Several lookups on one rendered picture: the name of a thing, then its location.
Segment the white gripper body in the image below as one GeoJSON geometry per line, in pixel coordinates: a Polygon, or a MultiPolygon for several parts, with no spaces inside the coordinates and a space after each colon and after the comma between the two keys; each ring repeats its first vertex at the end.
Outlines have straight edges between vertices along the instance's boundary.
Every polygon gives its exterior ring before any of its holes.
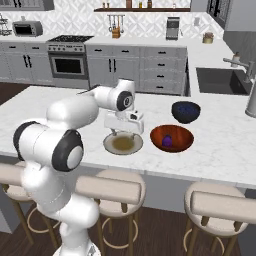
{"type": "Polygon", "coordinates": [[[124,116],[119,117],[113,112],[108,112],[105,115],[104,126],[113,130],[142,134],[144,132],[143,115],[126,112],[124,116]]]}

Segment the purple eggplant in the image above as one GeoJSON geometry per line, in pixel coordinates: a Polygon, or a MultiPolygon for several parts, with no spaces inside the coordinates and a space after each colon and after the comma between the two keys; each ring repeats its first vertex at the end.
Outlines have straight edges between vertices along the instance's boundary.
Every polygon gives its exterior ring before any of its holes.
{"type": "Polygon", "coordinates": [[[165,147],[171,147],[173,145],[173,143],[172,143],[172,136],[171,135],[166,135],[162,139],[162,145],[165,146],[165,147]]]}

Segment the dark blue bowl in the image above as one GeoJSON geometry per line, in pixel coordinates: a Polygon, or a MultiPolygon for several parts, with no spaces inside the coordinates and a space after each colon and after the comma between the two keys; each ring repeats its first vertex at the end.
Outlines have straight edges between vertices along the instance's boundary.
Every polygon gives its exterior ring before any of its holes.
{"type": "Polygon", "coordinates": [[[201,112],[201,107],[191,101],[177,101],[172,104],[171,113],[173,117],[182,124],[195,121],[201,112]]]}

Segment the beige round plate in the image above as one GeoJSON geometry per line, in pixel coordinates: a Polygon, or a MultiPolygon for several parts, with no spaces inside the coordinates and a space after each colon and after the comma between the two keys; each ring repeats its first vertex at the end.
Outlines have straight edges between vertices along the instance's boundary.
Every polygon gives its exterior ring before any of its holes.
{"type": "Polygon", "coordinates": [[[129,133],[129,132],[122,132],[122,131],[118,131],[117,135],[114,136],[113,134],[109,134],[103,141],[103,145],[105,147],[105,149],[115,155],[130,155],[130,154],[134,154],[137,151],[139,151],[142,146],[143,146],[143,140],[141,138],[140,135],[136,134],[134,140],[134,147],[131,150],[128,151],[120,151],[117,150],[113,147],[112,145],[112,141],[115,137],[120,137],[120,136],[127,136],[130,137],[132,136],[133,133],[129,133]]]}

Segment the red-brown wooden plate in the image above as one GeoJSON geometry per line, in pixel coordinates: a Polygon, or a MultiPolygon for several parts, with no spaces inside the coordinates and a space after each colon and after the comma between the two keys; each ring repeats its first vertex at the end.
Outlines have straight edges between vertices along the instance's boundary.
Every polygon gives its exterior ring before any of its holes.
{"type": "Polygon", "coordinates": [[[152,143],[160,150],[170,153],[178,153],[188,149],[194,142],[193,134],[186,128],[178,125],[160,125],[150,132],[152,143]],[[162,139],[166,135],[172,136],[171,147],[162,145],[162,139]]]}

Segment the grey base cupboard run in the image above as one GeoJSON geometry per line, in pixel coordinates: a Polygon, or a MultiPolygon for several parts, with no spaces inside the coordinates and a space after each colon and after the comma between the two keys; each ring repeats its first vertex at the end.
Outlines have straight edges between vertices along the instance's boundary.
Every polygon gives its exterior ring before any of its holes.
{"type": "Polygon", "coordinates": [[[15,83],[53,85],[45,42],[1,42],[15,83]]]}
{"type": "Polygon", "coordinates": [[[128,79],[136,92],[184,93],[186,47],[87,45],[86,50],[90,86],[114,87],[128,79]]]}

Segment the beige bar stool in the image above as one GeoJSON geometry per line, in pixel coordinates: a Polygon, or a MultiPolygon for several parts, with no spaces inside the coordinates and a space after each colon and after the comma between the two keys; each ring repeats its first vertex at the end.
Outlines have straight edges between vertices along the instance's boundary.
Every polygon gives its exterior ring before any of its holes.
{"type": "Polygon", "coordinates": [[[195,182],[184,195],[187,223],[183,238],[186,256],[192,256],[198,231],[213,237],[211,252],[220,244],[230,256],[237,236],[256,224],[256,199],[246,198],[236,187],[195,182]]]}
{"type": "Polygon", "coordinates": [[[133,243],[138,237],[139,209],[144,203],[146,185],[142,177],[133,172],[103,170],[96,176],[80,176],[76,182],[78,194],[93,198],[98,204],[100,214],[106,217],[104,222],[97,221],[100,251],[105,256],[104,246],[121,250],[128,249],[129,256],[134,256],[133,243]],[[128,219],[128,243],[110,244],[104,237],[105,225],[112,232],[113,219],[128,219]]]}
{"type": "Polygon", "coordinates": [[[41,218],[46,224],[46,229],[35,230],[30,225],[30,217],[37,210],[37,208],[34,208],[29,213],[29,216],[25,217],[20,207],[21,202],[33,201],[33,199],[27,194],[25,189],[21,186],[21,173],[24,170],[24,167],[25,164],[23,162],[18,162],[15,165],[0,163],[0,185],[2,186],[4,193],[10,198],[29,242],[31,244],[34,244],[32,232],[37,234],[48,233],[53,243],[53,247],[57,249],[58,241],[54,229],[59,225],[59,223],[56,223],[54,226],[52,226],[50,219],[44,215],[41,215],[41,218]]]}

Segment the steel stove with oven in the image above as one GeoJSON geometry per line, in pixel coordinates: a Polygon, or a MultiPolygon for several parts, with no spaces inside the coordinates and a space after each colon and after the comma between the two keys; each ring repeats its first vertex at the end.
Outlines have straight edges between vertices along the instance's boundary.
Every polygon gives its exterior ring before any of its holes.
{"type": "Polygon", "coordinates": [[[90,39],[91,36],[60,35],[46,42],[56,87],[90,88],[85,46],[90,39]]]}

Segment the dark sink basin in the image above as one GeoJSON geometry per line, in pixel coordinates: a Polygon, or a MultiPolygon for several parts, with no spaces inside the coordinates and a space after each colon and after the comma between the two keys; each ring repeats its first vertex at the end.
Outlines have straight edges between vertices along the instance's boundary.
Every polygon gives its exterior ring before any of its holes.
{"type": "Polygon", "coordinates": [[[199,91],[209,94],[250,94],[252,83],[245,83],[245,72],[237,69],[197,68],[199,91]]]}

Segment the grey coffee machine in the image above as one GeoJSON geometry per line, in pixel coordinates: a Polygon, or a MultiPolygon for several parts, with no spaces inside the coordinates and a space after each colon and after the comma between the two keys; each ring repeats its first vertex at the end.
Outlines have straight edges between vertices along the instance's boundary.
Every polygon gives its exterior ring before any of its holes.
{"type": "Polygon", "coordinates": [[[166,39],[167,40],[177,40],[179,34],[179,17],[168,17],[166,25],[166,39]]]}

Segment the beige jar with lid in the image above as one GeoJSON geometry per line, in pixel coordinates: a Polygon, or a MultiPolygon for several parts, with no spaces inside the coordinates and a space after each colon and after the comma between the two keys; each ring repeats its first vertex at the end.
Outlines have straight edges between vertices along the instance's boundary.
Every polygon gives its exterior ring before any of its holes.
{"type": "Polygon", "coordinates": [[[205,43],[205,44],[211,44],[213,42],[213,39],[214,39],[214,35],[212,32],[206,32],[204,35],[203,35],[203,40],[202,42],[205,43]]]}

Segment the grey metal cylinder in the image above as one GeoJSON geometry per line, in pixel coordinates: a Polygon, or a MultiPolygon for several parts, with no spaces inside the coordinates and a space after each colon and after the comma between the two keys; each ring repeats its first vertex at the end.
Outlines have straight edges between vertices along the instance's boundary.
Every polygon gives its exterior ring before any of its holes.
{"type": "Polygon", "coordinates": [[[251,88],[245,113],[250,117],[256,118],[256,76],[254,79],[254,84],[251,88]]]}

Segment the small soap bottle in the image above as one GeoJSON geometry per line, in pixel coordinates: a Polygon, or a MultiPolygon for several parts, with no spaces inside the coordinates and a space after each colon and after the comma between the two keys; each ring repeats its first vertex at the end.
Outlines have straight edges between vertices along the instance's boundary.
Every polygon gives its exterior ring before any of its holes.
{"type": "MultiPolygon", "coordinates": [[[[239,62],[239,61],[240,61],[240,54],[239,54],[239,52],[236,52],[236,53],[233,55],[232,61],[233,61],[233,62],[234,62],[234,61],[236,61],[236,62],[239,62]]],[[[234,67],[234,68],[238,67],[238,65],[237,65],[237,64],[234,64],[234,63],[231,64],[231,66],[234,67]]]]}

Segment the grey metal tap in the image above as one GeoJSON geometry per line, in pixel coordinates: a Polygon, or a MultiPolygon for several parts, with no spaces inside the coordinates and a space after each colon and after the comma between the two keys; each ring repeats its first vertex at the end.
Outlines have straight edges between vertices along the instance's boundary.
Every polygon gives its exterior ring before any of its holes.
{"type": "Polygon", "coordinates": [[[249,83],[251,81],[251,79],[252,79],[252,71],[253,71],[253,67],[254,67],[255,62],[249,61],[248,64],[245,64],[245,63],[242,63],[242,62],[240,62],[238,60],[230,60],[230,59],[227,59],[227,58],[223,58],[223,61],[227,62],[227,63],[236,64],[238,66],[244,67],[246,69],[244,82],[245,83],[249,83]]]}

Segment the grey toaster oven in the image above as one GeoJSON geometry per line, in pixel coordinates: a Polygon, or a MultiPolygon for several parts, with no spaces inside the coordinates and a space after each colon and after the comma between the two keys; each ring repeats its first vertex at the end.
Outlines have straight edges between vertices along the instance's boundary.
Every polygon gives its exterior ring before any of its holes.
{"type": "Polygon", "coordinates": [[[38,37],[43,34],[40,21],[15,21],[12,27],[14,34],[18,37],[38,37]]]}

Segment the rail with hanging tools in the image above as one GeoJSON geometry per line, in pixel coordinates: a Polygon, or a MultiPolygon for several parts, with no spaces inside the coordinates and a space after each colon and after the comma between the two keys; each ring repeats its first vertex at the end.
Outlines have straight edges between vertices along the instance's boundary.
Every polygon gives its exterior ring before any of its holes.
{"type": "Polygon", "coordinates": [[[120,33],[124,32],[124,14],[118,14],[118,15],[113,15],[113,14],[108,14],[108,19],[109,19],[109,27],[108,30],[110,32],[113,32],[114,30],[119,30],[120,33]]]}

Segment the dark wooden wall shelf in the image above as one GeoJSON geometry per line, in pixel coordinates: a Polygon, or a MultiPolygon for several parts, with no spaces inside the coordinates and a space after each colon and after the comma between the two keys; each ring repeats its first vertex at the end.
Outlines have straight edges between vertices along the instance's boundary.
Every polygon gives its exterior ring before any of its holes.
{"type": "Polygon", "coordinates": [[[190,12],[191,8],[97,8],[94,12],[190,12]]]}

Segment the grey wall cupboard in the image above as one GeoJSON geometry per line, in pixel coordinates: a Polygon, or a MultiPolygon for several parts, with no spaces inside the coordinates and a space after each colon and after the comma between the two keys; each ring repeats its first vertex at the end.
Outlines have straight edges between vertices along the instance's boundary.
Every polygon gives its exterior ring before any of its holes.
{"type": "Polygon", "coordinates": [[[51,11],[54,0],[0,0],[1,11],[51,11]]]}

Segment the glass-door wall cupboard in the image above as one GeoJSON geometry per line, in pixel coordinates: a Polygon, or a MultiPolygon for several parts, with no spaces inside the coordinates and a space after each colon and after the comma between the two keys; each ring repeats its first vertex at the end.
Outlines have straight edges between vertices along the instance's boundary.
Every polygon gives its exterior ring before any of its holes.
{"type": "Polygon", "coordinates": [[[256,32],[256,0],[191,0],[192,12],[207,12],[225,31],[256,32]]]}

